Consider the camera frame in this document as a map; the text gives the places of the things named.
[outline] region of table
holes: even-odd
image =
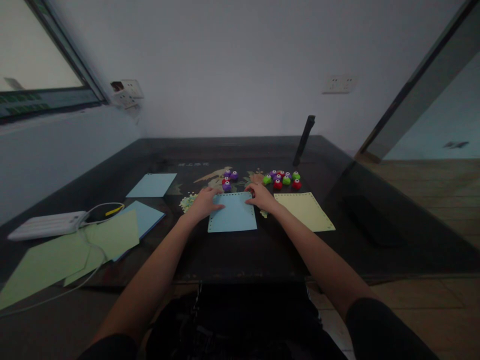
[[[1,280],[8,278],[29,246],[42,241],[5,240],[26,219],[87,210],[104,202],[129,205],[139,200],[166,216],[140,245],[122,260],[105,264],[88,284],[124,287],[181,216],[180,200],[215,180],[218,171],[225,167],[239,172],[237,191],[244,189],[255,172],[298,170],[302,176],[301,191],[313,192],[336,227],[336,231],[319,236],[370,284],[417,276],[480,273],[480,253],[476,248],[324,137],[310,137],[300,165],[293,168],[299,139],[286,136],[138,140],[0,228],[0,261],[4,264]],[[125,199],[147,172],[178,175],[164,198]],[[367,197],[399,229],[407,245],[373,245],[348,214],[343,198],[350,195]],[[202,221],[185,247],[174,280],[232,283],[308,279],[307,268],[275,219],[261,217],[258,210],[255,215],[258,230],[234,233],[207,233],[207,220]]]

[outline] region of blue paper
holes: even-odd
[[[138,226],[138,239],[141,240],[152,228],[163,219],[165,214],[150,206],[147,206],[140,201],[134,201],[123,209],[120,213],[124,214],[129,211],[136,211],[136,223]],[[121,259],[127,252],[124,252],[119,257],[113,259],[114,262]]]
[[[174,174],[146,174],[135,187],[128,193],[127,198],[161,198],[165,195],[172,181],[177,176]]]
[[[252,194],[247,191],[224,193],[213,198],[214,204],[223,204],[225,208],[214,211],[208,220],[209,233],[255,230],[254,206],[245,203]]]

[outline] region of hand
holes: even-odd
[[[221,190],[211,187],[203,188],[184,216],[198,223],[210,215],[210,213],[223,209],[225,205],[214,204],[214,196],[221,193]]]
[[[252,199],[245,201],[246,204],[256,205],[261,210],[265,210],[271,214],[281,207],[270,191],[263,185],[251,183],[245,188],[245,191],[249,191],[253,195]]]

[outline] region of charging cable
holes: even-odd
[[[24,308],[21,308],[21,309],[18,309],[18,310],[14,310],[14,311],[10,311],[10,312],[4,312],[2,314],[0,314],[0,319],[1,318],[5,318],[7,316],[10,316],[10,315],[15,315],[15,314],[19,314],[19,313],[23,313],[27,310],[30,310],[30,309],[33,309],[33,308],[36,308],[37,306],[40,306],[40,305],[43,305],[45,303],[48,303],[48,302],[51,302],[55,299],[58,299],[58,298],[61,298],[62,296],[65,296],[67,294],[70,294],[72,292],[74,292],[75,290],[78,290],[80,289],[82,286],[84,286],[91,278],[94,277],[94,275],[97,273],[97,271],[102,267],[102,265],[107,261],[107,254],[105,253],[105,251],[98,245],[94,244],[94,243],[91,243],[89,242],[89,240],[87,239],[87,235],[85,234],[85,231],[80,229],[81,227],[84,227],[84,226],[88,226],[88,225],[93,225],[93,224],[101,224],[101,223],[104,223],[110,219],[113,219],[115,216],[118,216],[119,214],[117,213],[115,216],[112,216],[106,220],[101,220],[101,221],[94,221],[94,222],[85,222],[85,220],[89,217],[90,213],[101,207],[101,206],[104,206],[104,205],[120,205],[121,209],[118,211],[118,213],[123,210],[123,208],[125,208],[125,205],[122,204],[121,202],[105,202],[105,203],[102,203],[100,205],[97,205],[95,207],[92,207],[90,210],[88,210],[86,212],[86,214],[83,216],[83,218],[81,219],[81,221],[78,222],[78,225],[76,226],[76,233],[78,234],[78,236],[80,236],[80,238],[86,242],[86,244],[88,246],[90,246],[92,249],[96,249],[98,251],[101,252],[102,254],[102,258],[101,258],[101,261],[100,261],[100,264],[98,264],[97,268],[90,274],[90,276],[84,281],[82,282],[80,285],[74,287],[73,289],[70,289],[66,292],[63,292],[57,296],[54,296],[54,297],[51,297],[49,299],[46,299],[46,300],[43,300],[43,301],[40,301],[40,302],[37,302],[36,304],[33,304],[31,306],[27,306],[27,307],[24,307]]]

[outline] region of person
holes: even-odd
[[[361,359],[437,359],[435,354],[325,242],[262,185],[252,204],[284,229],[310,274],[348,328]],[[346,359],[323,330],[304,283],[202,284],[172,300],[150,325],[167,294],[189,234],[220,210],[204,188],[122,292],[81,360],[136,359],[149,327],[146,359]]]

